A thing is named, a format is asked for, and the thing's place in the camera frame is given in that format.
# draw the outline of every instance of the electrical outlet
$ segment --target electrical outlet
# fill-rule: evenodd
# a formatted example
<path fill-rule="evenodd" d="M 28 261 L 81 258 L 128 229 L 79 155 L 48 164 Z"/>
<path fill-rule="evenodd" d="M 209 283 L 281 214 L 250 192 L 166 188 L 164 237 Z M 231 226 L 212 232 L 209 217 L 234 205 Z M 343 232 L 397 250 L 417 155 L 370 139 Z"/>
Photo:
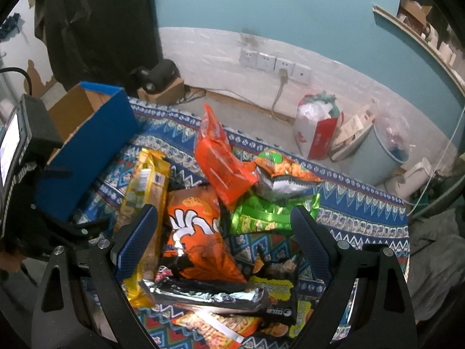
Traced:
<path fill-rule="evenodd" d="M 262 71 L 273 73 L 274 64 L 276 63 L 276 58 L 274 56 L 266 55 L 262 52 L 259 52 L 257 58 L 257 68 Z"/>
<path fill-rule="evenodd" d="M 259 53 L 242 48 L 240 50 L 239 63 L 244 67 L 257 68 L 257 58 Z"/>
<path fill-rule="evenodd" d="M 287 75 L 291 76 L 292 71 L 294 70 L 294 63 L 286 59 L 277 58 L 276 65 L 274 66 L 274 73 L 279 74 L 280 69 L 285 69 L 287 71 Z"/>
<path fill-rule="evenodd" d="M 310 76 L 312 69 L 306 65 L 296 63 L 294 71 L 292 72 L 291 79 L 299 81 L 301 83 L 310 84 Z"/>

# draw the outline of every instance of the monitor display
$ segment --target monitor display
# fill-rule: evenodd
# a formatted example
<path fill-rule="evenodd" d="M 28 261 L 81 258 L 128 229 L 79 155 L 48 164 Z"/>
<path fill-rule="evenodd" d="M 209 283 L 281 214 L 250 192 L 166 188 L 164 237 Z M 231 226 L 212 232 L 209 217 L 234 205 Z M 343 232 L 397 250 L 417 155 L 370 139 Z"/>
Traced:
<path fill-rule="evenodd" d="M 5 137 L 0 145 L 0 173 L 2 185 L 5 185 L 5 180 L 10 170 L 10 166 L 19 144 L 19 124 L 18 114 L 15 114 L 10 121 L 8 129 L 6 129 Z"/>

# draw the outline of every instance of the cardboard box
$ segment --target cardboard box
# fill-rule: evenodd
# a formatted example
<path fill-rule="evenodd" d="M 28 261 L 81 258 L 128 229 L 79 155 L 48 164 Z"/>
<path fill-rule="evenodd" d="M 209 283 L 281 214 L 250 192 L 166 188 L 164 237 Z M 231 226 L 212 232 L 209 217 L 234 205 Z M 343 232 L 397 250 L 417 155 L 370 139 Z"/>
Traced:
<path fill-rule="evenodd" d="M 138 124 L 123 88 L 81 82 L 50 110 L 62 149 L 49 164 L 66 167 L 68 179 L 42 178 L 36 205 L 60 220 L 68 220 L 105 165 L 138 131 Z"/>
<path fill-rule="evenodd" d="M 431 8 L 431 6 L 422 6 L 420 8 L 411 0 L 400 0 L 399 13 L 405 14 L 410 27 L 421 35 L 423 29 L 426 27 L 426 16 L 431 11 Z"/>
<path fill-rule="evenodd" d="M 170 105 L 184 97 L 184 80 L 176 78 L 163 92 L 148 94 L 142 88 L 137 90 L 137 95 L 144 101 L 160 105 Z"/>

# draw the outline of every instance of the colorful patterned cloth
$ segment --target colorful patterned cloth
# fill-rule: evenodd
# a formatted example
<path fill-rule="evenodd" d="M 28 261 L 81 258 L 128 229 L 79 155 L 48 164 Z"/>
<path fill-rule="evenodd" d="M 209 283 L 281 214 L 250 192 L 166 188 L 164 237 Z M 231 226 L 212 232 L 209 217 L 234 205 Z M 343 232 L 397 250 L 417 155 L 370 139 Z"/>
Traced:
<path fill-rule="evenodd" d="M 194 158 L 194 143 L 201 119 L 190 113 L 139 99 L 130 98 L 129 101 L 140 122 L 140 133 L 121 149 L 83 197 L 75 213 L 78 223 L 102 217 L 110 217 L 112 224 L 115 223 L 134 162 L 143 147 L 166 154 L 171 164 L 171 188 L 195 186 L 205 181 Z M 234 154 L 241 160 L 250 161 L 268 148 L 282 151 L 259 138 L 251 138 L 227 127 L 225 130 Z M 405 208 L 399 198 L 315 165 L 301 156 L 282 152 L 324 180 L 314 190 L 321 195 L 318 223 L 325 225 L 336 240 L 347 240 L 358 249 L 365 243 L 389 245 L 407 276 L 410 244 Z M 259 249 L 273 261 L 290 258 L 298 252 L 294 241 L 275 234 L 225 234 L 225 238 L 233 255 L 252 262 Z M 299 298 L 317 300 L 324 291 L 324 284 L 313 278 L 305 261 L 301 263 L 299 271 Z M 345 337 L 350 329 L 347 323 L 355 288 L 334 339 Z M 183 313 L 183 310 L 166 305 L 137 311 L 141 322 L 161 348 L 207 348 L 202 336 L 171 323 L 173 317 Z M 243 346 L 249 349 L 287 348 L 289 340 L 255 334 L 248 337 Z"/>

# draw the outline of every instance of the silver foil package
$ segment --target silver foil package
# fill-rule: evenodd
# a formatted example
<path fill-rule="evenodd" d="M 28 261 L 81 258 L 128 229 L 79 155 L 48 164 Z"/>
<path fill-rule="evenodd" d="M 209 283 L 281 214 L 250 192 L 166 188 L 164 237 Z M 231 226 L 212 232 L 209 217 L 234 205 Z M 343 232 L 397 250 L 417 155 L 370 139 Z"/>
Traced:
<path fill-rule="evenodd" d="M 216 314 L 251 314 L 266 310 L 270 305 L 268 292 L 251 288 L 236 293 L 215 293 L 186 289 L 172 282 L 154 282 L 144 279 L 140 287 L 155 304 L 173 304 L 183 309 L 198 309 Z"/>

